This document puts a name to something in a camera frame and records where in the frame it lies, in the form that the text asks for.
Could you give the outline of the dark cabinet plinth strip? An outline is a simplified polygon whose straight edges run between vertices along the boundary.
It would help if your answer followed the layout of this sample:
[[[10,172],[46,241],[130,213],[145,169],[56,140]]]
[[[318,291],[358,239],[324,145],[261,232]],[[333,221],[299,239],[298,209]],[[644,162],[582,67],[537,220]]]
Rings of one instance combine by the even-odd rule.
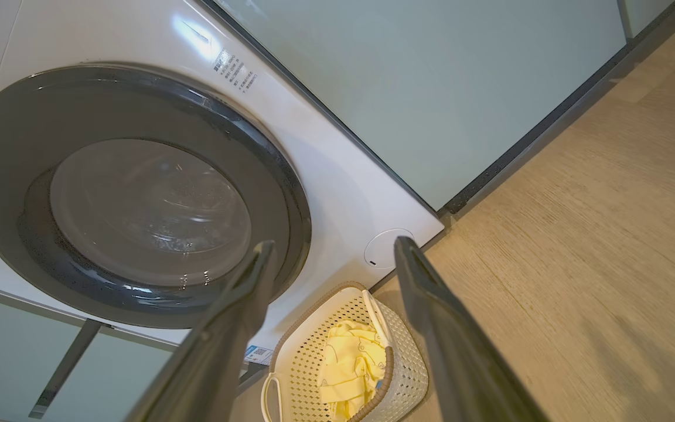
[[[473,208],[485,196],[509,179],[530,158],[576,122],[590,107],[602,99],[623,79],[649,57],[665,40],[675,34],[675,0],[626,46],[613,55],[585,83],[560,103],[525,136],[515,142],[500,158],[489,165],[471,183],[439,211],[439,218],[461,215]]]

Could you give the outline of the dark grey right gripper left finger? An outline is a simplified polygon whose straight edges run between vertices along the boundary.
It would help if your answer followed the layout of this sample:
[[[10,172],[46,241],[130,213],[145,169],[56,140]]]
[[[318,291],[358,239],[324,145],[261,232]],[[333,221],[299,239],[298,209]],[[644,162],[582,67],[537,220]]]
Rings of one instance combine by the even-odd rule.
[[[250,339],[264,323],[277,252],[258,243],[125,422],[228,422]]]

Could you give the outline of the blue white energy label sticker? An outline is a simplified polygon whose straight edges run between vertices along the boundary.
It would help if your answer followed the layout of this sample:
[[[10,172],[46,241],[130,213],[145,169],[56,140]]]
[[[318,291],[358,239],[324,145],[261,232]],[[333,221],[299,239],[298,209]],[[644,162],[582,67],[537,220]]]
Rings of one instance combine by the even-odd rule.
[[[246,349],[246,355],[244,355],[244,361],[263,366],[270,366],[273,355],[274,351],[270,348],[249,345]]]

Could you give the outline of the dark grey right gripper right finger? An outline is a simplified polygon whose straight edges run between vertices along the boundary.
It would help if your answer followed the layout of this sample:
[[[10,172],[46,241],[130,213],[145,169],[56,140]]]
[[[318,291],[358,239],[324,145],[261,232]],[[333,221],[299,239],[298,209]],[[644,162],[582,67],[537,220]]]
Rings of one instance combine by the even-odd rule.
[[[415,241],[394,242],[405,314],[423,335],[444,422],[550,422]]]

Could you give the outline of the round black glass washer door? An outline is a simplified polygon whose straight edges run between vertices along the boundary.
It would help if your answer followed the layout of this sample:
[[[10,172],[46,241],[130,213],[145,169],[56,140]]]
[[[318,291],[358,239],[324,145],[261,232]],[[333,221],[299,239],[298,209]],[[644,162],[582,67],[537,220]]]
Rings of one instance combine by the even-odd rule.
[[[189,329],[260,243],[277,299],[311,238],[278,140],[214,89],[77,65],[0,91],[0,259],[74,309]]]

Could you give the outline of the pale green cabinet panel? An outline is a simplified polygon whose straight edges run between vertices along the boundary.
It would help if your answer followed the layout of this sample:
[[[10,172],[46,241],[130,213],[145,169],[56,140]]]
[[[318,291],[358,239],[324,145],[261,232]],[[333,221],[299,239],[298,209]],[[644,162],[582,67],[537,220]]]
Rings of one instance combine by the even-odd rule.
[[[626,44],[616,0],[215,0],[440,209]]]
[[[616,0],[627,39],[635,38],[675,0]]]

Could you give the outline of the pale yellow printed garment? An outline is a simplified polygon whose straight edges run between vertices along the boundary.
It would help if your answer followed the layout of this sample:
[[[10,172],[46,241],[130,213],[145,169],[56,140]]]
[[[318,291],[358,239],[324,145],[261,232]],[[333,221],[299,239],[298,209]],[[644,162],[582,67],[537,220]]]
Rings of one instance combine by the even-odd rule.
[[[348,422],[375,397],[386,368],[381,340],[367,324],[343,320],[330,328],[317,377],[330,422]]]

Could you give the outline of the white front-load washing machine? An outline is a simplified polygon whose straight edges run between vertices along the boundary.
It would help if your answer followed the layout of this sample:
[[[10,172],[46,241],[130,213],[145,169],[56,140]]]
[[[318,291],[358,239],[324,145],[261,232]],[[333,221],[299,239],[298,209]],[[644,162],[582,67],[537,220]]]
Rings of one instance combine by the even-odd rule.
[[[294,283],[271,299],[251,345],[273,349],[309,307],[344,283],[368,289],[367,244],[393,228],[419,244],[441,232],[431,209],[266,59],[212,0],[0,0],[0,91],[46,70],[124,65],[233,99],[276,137],[308,200],[312,238]],[[136,336],[178,345],[189,329],[143,328],[74,309],[0,259],[0,294]]]

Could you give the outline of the round white filter cover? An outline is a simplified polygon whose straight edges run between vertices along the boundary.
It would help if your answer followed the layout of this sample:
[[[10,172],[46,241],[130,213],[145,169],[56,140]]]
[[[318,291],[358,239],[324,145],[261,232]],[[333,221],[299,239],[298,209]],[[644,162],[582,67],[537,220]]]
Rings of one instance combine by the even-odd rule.
[[[377,269],[392,269],[396,267],[394,243],[396,243],[399,237],[414,239],[413,234],[404,228],[386,230],[372,238],[364,250],[366,263],[370,267]]]

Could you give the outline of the white perforated laundry basket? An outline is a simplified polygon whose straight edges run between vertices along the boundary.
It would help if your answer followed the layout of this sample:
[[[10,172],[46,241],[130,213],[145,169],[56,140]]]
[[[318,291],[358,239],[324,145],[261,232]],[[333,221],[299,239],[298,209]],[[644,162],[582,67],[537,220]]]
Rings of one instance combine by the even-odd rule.
[[[265,422],[330,422],[317,377],[327,334],[343,320],[372,326],[386,351],[382,389],[348,422],[401,422],[423,401],[428,369],[404,321],[362,286],[345,283],[303,314],[275,348],[261,390]]]

